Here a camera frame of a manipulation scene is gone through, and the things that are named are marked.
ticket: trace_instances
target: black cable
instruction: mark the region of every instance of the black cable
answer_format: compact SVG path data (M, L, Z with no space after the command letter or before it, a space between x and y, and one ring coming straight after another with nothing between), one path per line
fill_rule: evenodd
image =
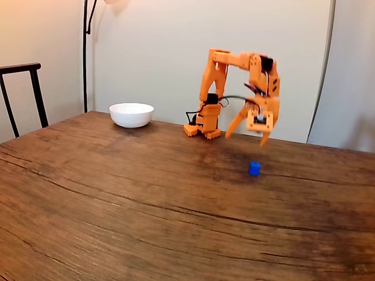
M207 105L207 104L203 104L203 105L202 105L202 108L201 108L200 110L198 110L198 111L186 111L186 112L185 112L185 113L186 113L186 116L187 116L187 120L189 120L189 124L191 123L191 121L190 121L190 117L189 117L189 114L200 113L206 105Z
M90 19L88 20L87 34L91 34L91 21L93 20L96 2L97 2L97 0L94 1L93 9L91 10Z
M261 108L260 106L255 102L255 101L252 101L252 100L249 100L248 98L245 98L245 97L242 97L240 95L224 95L222 96L221 98L219 98L219 101L221 101L222 99L228 99L228 98L239 98L241 100L244 100L246 102L249 102L250 104L254 104L258 107L259 111L261 111Z
M224 95L224 96L222 96L221 98L218 99L218 101L219 101L218 103L219 103L223 108L225 108L225 107L227 107L227 106L229 105L229 100L228 100L229 98L239 98L239 99L241 99L241 100L244 100L245 102L249 102L250 104L254 104L254 105L256 105L256 106L258 107L258 110L261 111L260 106L259 106L255 101L249 100L248 98L242 97L242 96L240 96L240 95ZM224 106L222 103L220 103L221 100L226 100L226 101L228 102L228 104L227 104L226 106ZM186 111L186 112L185 112L185 113L186 113L186 116L187 116L187 120L189 121L189 124L191 123L189 114L197 114L197 113L200 113L206 105L207 105L207 104L203 104L203 106L201 107L201 109L198 110L198 111Z

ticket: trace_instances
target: blue cube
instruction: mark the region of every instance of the blue cube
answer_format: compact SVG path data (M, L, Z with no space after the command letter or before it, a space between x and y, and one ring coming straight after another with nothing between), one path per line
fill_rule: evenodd
M248 171L248 173L253 175L253 176L259 176L259 172L260 172L260 163L255 162L255 161L251 161L250 162L250 171Z

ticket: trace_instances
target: black chair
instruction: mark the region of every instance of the black chair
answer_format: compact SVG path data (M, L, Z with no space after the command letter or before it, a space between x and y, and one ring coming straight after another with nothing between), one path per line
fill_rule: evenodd
M42 128L44 128L48 126L48 120L47 120L45 106L43 104L42 92L40 91L40 85L39 85L38 73L37 73L37 70L40 69L41 67L42 66L40 65L40 63L30 63L30 64L21 64L19 66L0 67L0 87L1 87L2 95L4 97L5 106L8 112L9 120L11 121L12 129L16 138L19 137L19 133L18 133L16 122L14 120L14 116L12 113L11 104L9 103L8 95L6 94L3 75L10 74L10 73L30 71L31 83L33 85L36 107L39 113L40 123L42 124Z

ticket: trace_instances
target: orange robotic arm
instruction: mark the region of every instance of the orange robotic arm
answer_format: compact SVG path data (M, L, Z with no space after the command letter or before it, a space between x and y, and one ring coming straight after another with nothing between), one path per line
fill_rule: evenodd
M217 128L217 119L221 109L219 101L224 97L228 66L237 66L250 72L246 86L255 93L255 97L246 98L244 108L230 124L226 137L229 137L241 121L247 118L249 131L264 133L262 146L278 120L280 79L277 74L276 61L261 54L244 52L237 55L225 50L210 49L200 88L199 110L196 112L196 119L184 126L184 131L189 136L201 131L208 139L220 135L220 130ZM208 91L213 82L215 82L216 92L209 94Z

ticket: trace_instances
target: wooden table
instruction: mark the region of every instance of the wooden table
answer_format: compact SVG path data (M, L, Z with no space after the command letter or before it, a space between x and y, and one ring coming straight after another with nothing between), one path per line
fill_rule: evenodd
M375 280L374 169L90 112L1 145L0 280Z

